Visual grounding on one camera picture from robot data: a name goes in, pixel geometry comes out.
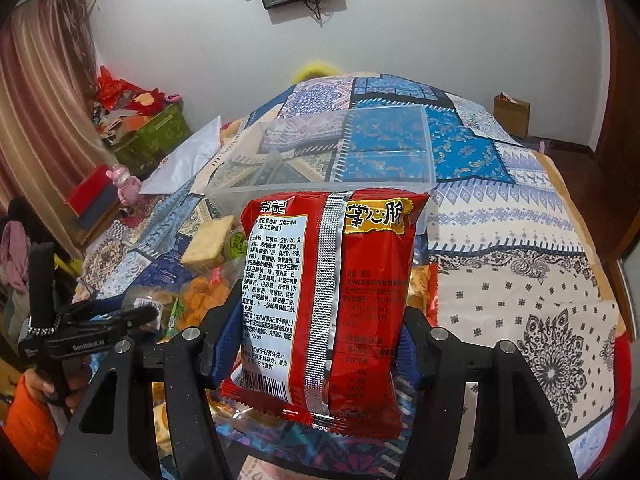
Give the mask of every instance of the pink toy figure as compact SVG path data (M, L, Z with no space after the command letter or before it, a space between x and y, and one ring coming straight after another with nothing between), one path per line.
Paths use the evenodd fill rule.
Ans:
M129 168L122 164L114 164L111 171L107 171L107 176L114 186L118 188L120 203L124 207L136 205L140 198L140 187L142 186L140 179L133 176Z

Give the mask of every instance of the pink clothing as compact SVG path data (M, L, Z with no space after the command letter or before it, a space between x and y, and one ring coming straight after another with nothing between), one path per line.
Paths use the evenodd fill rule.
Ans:
M0 241L0 265L14 290L28 294L29 247L31 241L20 222L9 222L2 231Z

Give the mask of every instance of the screw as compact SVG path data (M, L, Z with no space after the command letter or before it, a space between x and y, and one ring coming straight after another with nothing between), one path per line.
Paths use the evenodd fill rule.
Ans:
M437 326L436 328L431 329L431 337L433 337L436 341L444 341L447 337L449 337L449 332L447 329Z
M131 341L129 341L128 339L118 341L114 348L118 354L124 354L124 352L129 351L129 349L131 348Z
M200 336L200 329L197 326L190 326L182 331L182 337L187 341L196 339L198 336Z
M516 345L505 339L504 341L500 341L500 350L505 354L513 354L516 351Z

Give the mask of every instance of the white plastic bag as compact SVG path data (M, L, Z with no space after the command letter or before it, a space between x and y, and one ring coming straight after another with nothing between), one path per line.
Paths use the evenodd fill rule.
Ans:
M220 116L195 132L167 155L142 183L140 194L169 195L178 191L220 150Z

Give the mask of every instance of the red snack bag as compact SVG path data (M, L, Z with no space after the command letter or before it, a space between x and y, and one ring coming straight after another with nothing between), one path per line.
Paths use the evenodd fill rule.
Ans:
M341 434L401 431L390 368L427 194L283 192L249 202L240 387L258 410Z
M118 98L125 90L133 90L135 92L144 92L124 79L115 80L107 68L102 65L100 67L100 75L98 76L98 95L97 99L107 110L113 110L118 102Z

